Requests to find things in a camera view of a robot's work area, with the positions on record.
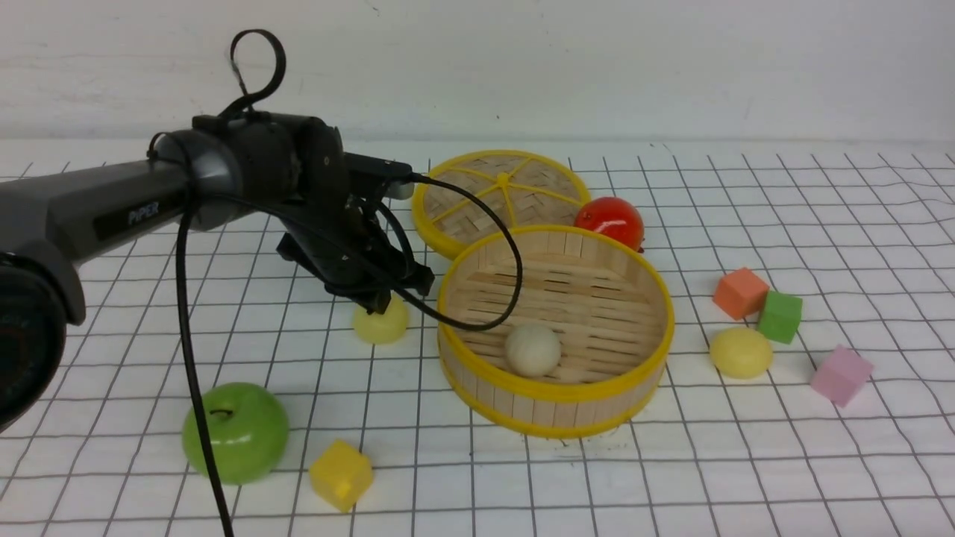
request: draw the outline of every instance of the white tabletop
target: white tabletop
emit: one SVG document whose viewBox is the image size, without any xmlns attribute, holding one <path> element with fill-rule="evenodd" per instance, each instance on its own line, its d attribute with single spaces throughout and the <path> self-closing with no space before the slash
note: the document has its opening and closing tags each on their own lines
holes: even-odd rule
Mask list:
<svg viewBox="0 0 955 537">
<path fill-rule="evenodd" d="M 137 160 L 145 144 L 0 142 L 0 176 Z M 260 383 L 291 419 L 280 468 L 226 489 L 239 535 L 955 535 L 955 146 L 349 150 L 425 171 L 489 146 L 567 161 L 595 197 L 638 206 L 646 257 L 676 307 L 661 389 L 612 432 L 526 439 L 450 390 L 430 318 L 416 312 L 396 344 L 361 343 L 353 305 L 274 252 L 283 232 L 274 219 L 193 235 L 203 388 Z M 407 205 L 394 208 L 410 230 Z M 5 537 L 221 533 L 208 482 L 187 471 L 180 449 L 190 401 L 176 356 L 174 232 L 80 269 L 87 322 L 70 328 L 46 395 L 0 435 Z M 415 234 L 412 242 L 435 272 L 448 267 Z M 709 338 L 732 325 L 711 301 L 716 281 L 744 265 L 804 300 L 796 340 L 775 345 L 769 373 L 748 382 L 722 378 L 707 355 Z M 844 409 L 808 384 L 838 344 L 876 366 Z M 305 473 L 336 438 L 375 466 L 371 489 L 344 515 L 314 495 Z"/>
</svg>

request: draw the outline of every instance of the pink cube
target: pink cube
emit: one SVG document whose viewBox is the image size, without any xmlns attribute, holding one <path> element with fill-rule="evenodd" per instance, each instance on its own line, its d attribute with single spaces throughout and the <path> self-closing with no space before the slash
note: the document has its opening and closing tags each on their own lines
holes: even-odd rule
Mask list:
<svg viewBox="0 0 955 537">
<path fill-rule="evenodd" d="M 837 406 L 844 407 L 865 386 L 875 366 L 855 351 L 838 345 L 813 375 L 811 386 Z"/>
</svg>

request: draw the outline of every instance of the green cube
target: green cube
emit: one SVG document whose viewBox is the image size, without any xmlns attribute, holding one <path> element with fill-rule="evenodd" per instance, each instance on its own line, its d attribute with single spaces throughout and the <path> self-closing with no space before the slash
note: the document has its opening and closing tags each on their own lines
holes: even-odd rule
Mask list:
<svg viewBox="0 0 955 537">
<path fill-rule="evenodd" d="M 757 329 L 772 341 L 790 344 L 802 321 L 802 298 L 770 290 Z"/>
</svg>

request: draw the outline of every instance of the foam block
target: foam block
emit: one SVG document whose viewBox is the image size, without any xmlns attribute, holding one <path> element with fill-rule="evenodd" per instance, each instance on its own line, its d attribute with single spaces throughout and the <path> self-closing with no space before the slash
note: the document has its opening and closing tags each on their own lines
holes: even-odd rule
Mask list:
<svg viewBox="0 0 955 537">
<path fill-rule="evenodd" d="M 336 439 L 308 469 L 311 488 L 319 498 L 347 513 L 371 486 L 371 461 L 342 440 Z"/>
<path fill-rule="evenodd" d="M 735 320 L 763 309 L 770 286 L 746 267 L 720 278 L 713 302 Z"/>
<path fill-rule="evenodd" d="M 757 329 L 767 338 L 789 345 L 802 322 L 802 298 L 771 290 L 766 293 Z"/>
<path fill-rule="evenodd" d="M 839 345 L 813 375 L 810 385 L 836 406 L 844 407 L 865 386 L 873 370 L 871 362 Z"/>
</svg>

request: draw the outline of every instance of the white wall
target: white wall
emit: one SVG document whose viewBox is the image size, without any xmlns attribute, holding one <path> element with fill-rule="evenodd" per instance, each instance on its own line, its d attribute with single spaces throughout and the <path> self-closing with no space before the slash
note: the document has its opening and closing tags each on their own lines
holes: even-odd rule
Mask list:
<svg viewBox="0 0 955 537">
<path fill-rule="evenodd" d="M 267 108 L 352 140 L 955 140 L 953 23 L 955 0 L 0 0 L 0 136 L 218 112 L 261 26 L 289 55 Z M 265 43 L 240 50 L 261 85 Z"/>
</svg>

